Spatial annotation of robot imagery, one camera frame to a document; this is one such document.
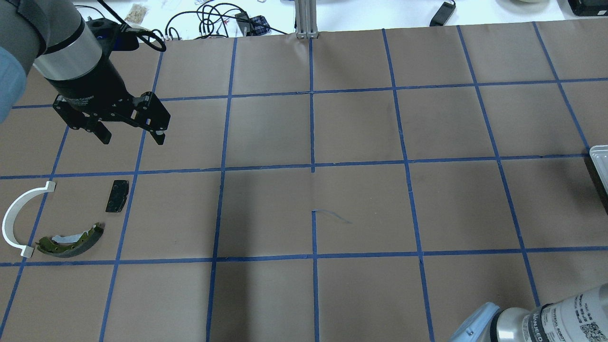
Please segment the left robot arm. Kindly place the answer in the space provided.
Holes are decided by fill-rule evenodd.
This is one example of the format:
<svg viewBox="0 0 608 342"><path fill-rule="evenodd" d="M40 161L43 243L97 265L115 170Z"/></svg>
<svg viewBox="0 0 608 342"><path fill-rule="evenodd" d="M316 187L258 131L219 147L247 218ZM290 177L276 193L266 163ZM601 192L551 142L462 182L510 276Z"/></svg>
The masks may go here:
<svg viewBox="0 0 608 342"><path fill-rule="evenodd" d="M52 106L73 130L93 133L104 144L112 134L104 123L126 123L165 141L169 111L154 92L135 97L126 89L110 54L140 43L165 52L153 31L135 28L100 4L114 20L86 21L69 0L3 0L1 19L1 119L21 99L35 68L58 92Z"/></svg>

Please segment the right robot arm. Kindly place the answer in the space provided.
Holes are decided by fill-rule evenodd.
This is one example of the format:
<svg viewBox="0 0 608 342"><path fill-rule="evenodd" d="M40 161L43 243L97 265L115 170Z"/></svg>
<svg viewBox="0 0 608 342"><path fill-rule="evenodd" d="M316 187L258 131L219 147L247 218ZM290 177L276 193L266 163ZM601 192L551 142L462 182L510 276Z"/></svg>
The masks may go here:
<svg viewBox="0 0 608 342"><path fill-rule="evenodd" d="M606 342L608 285L534 310L500 309L487 302L450 336L450 342Z"/></svg>

